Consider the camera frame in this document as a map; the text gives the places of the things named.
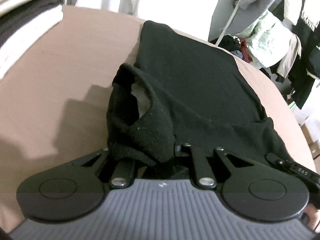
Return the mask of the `black sweater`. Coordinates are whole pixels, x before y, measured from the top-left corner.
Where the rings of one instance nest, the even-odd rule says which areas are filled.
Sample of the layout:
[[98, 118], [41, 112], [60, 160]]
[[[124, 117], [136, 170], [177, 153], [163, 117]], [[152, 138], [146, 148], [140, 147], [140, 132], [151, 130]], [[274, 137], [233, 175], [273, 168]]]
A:
[[134, 65], [122, 64], [107, 110], [108, 149], [146, 165], [174, 156], [174, 143], [224, 147], [260, 163], [290, 155], [234, 57], [146, 21]]

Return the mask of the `stack of folded clothes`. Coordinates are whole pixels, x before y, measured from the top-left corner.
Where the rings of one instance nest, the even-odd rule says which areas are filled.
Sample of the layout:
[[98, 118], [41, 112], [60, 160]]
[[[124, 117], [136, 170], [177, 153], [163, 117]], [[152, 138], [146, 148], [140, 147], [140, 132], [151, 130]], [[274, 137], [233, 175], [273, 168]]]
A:
[[1, 0], [1, 78], [62, 21], [65, 0]]

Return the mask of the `black white-striped jacket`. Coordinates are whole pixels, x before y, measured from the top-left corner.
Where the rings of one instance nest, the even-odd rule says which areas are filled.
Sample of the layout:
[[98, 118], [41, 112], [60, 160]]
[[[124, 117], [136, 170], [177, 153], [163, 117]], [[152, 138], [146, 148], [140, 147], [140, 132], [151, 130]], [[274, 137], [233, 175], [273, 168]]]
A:
[[295, 91], [293, 101], [301, 109], [311, 93], [315, 80], [319, 78], [319, 56], [316, 55], [319, 27], [312, 30], [302, 18], [299, 18], [292, 32], [301, 41], [302, 54], [296, 57], [288, 78], [291, 88]]

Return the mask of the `light green quilted jacket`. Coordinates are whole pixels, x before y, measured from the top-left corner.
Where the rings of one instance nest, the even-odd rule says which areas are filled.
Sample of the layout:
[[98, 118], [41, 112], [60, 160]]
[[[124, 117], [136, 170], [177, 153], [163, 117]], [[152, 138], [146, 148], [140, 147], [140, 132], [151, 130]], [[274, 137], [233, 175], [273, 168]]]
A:
[[294, 61], [302, 55], [299, 37], [268, 10], [238, 36], [245, 40], [251, 65], [257, 69], [272, 67], [285, 58]]

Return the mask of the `grey hanging hoodie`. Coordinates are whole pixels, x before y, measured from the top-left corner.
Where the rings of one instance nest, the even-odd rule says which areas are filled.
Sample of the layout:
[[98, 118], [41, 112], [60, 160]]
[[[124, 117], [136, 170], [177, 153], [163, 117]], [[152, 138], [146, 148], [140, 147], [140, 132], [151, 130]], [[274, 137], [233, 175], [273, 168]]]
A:
[[276, 0], [218, 0], [212, 15], [209, 41], [221, 35], [238, 1], [240, 1], [240, 5], [230, 25], [226, 28], [226, 35], [235, 35], [244, 31], [269, 9]]

